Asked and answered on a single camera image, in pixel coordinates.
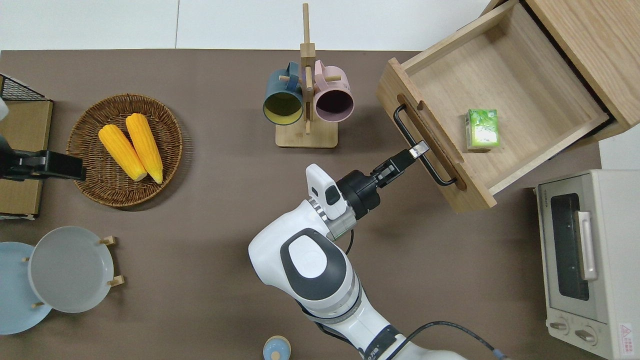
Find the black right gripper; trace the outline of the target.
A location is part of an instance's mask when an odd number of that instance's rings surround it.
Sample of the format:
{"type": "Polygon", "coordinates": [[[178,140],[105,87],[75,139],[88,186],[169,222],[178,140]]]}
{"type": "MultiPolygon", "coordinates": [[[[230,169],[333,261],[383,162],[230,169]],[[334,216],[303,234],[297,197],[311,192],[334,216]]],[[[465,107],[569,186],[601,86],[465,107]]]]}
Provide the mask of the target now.
{"type": "Polygon", "coordinates": [[[377,166],[369,175],[352,170],[338,180],[337,187],[343,198],[354,212],[355,219],[364,217],[370,210],[380,205],[379,188],[393,182],[397,175],[403,174],[416,159],[430,150],[425,141],[420,141],[409,149],[403,149],[391,159],[377,166]]]}

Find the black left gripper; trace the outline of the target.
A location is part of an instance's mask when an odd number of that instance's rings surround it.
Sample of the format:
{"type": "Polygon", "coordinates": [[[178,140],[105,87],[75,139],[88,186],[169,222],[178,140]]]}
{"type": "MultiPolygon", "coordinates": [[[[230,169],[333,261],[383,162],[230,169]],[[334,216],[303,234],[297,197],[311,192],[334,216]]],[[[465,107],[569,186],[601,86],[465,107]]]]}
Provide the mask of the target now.
{"type": "Polygon", "coordinates": [[[14,182],[44,180],[50,176],[84,182],[86,167],[82,158],[66,153],[40,150],[14,150],[5,137],[0,137],[0,177],[14,182]],[[41,173],[47,162],[47,174],[41,173]]]}

